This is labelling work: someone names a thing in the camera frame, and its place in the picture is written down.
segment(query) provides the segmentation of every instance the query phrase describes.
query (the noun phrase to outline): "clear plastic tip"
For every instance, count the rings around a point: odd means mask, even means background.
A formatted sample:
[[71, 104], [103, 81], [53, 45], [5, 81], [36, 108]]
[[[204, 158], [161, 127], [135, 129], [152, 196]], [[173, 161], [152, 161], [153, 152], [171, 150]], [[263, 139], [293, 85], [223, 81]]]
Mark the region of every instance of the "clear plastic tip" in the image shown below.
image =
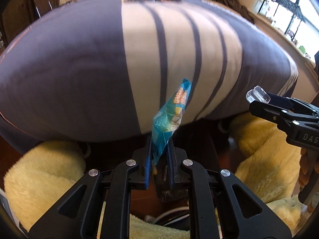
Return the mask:
[[249, 103], [259, 101], [268, 104], [270, 102], [269, 95], [260, 86], [256, 86], [254, 89], [250, 90], [246, 94], [246, 99]]

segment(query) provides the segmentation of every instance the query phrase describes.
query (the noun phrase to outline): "blue snack bag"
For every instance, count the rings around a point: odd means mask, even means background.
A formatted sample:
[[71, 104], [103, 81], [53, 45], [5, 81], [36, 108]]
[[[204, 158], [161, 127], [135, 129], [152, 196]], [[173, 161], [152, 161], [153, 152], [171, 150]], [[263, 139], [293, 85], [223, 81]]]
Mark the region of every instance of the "blue snack bag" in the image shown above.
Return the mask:
[[192, 83], [184, 78], [178, 90], [153, 118], [152, 152], [155, 165], [163, 154], [169, 138], [181, 124], [191, 85]]

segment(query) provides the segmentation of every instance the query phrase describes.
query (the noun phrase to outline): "white stripe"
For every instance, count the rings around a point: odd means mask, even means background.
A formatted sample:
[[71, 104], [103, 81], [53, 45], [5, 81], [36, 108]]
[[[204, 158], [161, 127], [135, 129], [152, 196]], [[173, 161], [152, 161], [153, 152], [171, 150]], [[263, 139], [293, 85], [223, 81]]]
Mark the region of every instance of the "white stripe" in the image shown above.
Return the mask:
[[288, 78], [286, 84], [283, 86], [283, 88], [279, 91], [278, 95], [283, 95], [288, 91], [295, 81], [297, 80], [298, 77], [298, 68], [296, 65], [296, 62], [291, 58], [291, 56], [284, 50], [282, 47], [278, 46], [278, 48], [285, 54], [289, 61], [289, 66], [290, 66], [290, 77]]
[[218, 24], [224, 36], [227, 53], [227, 65], [224, 81], [221, 87], [219, 88], [218, 92], [216, 93], [214, 99], [209, 104], [209, 106], [199, 115], [198, 119], [203, 118], [207, 114], [211, 113], [229, 94], [229, 92], [231, 91], [238, 79], [242, 60], [242, 46], [235, 30], [229, 25], [229, 23], [226, 20], [218, 17], [210, 11], [206, 12]]
[[166, 101], [173, 96], [183, 78], [193, 80], [195, 43], [191, 24], [184, 14], [160, 3], [147, 2], [157, 12], [165, 30], [167, 50]]
[[183, 124], [190, 123], [212, 94], [222, 71], [223, 52], [217, 27], [199, 12], [182, 9], [195, 23], [200, 35], [202, 65], [192, 100], [183, 116]]
[[157, 31], [149, 11], [139, 3], [122, 3], [122, 26], [135, 109], [141, 133], [152, 128], [160, 107], [160, 59]]

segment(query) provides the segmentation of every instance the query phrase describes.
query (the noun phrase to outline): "yellow plush fabric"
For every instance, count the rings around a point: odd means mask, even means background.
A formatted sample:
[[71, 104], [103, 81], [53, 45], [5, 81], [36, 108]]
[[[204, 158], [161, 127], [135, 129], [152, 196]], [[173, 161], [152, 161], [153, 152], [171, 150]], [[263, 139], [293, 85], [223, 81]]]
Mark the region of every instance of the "yellow plush fabric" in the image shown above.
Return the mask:
[[299, 175], [300, 148], [288, 144], [286, 133], [276, 124], [250, 113], [235, 118], [231, 130], [240, 149], [251, 155], [235, 175], [265, 203], [291, 197]]
[[76, 143], [44, 142], [26, 153], [5, 176], [10, 207], [28, 231], [84, 174]]
[[[250, 155], [235, 173], [295, 231], [303, 205], [291, 198], [300, 149], [288, 145], [274, 124], [243, 114], [231, 124], [240, 149]], [[77, 181], [85, 169], [76, 143], [44, 142], [25, 154], [5, 177], [10, 206], [21, 224], [33, 224]], [[188, 239], [189, 232], [148, 224], [130, 217], [130, 239]]]

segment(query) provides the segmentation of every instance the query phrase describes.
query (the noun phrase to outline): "metal screw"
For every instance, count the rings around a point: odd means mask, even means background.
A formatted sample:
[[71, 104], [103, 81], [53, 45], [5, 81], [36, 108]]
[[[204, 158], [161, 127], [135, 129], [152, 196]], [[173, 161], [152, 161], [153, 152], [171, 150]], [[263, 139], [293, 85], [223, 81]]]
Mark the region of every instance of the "metal screw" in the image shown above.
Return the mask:
[[127, 164], [128, 166], [134, 166], [134, 165], [136, 164], [136, 161], [133, 160], [133, 159], [129, 159], [129, 160], [126, 161], [126, 164]]
[[191, 159], [186, 159], [183, 161], [183, 164], [186, 165], [186, 166], [190, 166], [193, 164], [193, 161]]
[[98, 175], [98, 170], [97, 169], [89, 170], [89, 175], [92, 176], [92, 177], [97, 176]]
[[223, 169], [221, 170], [221, 175], [224, 177], [228, 177], [230, 176], [230, 171], [228, 171], [227, 169]]

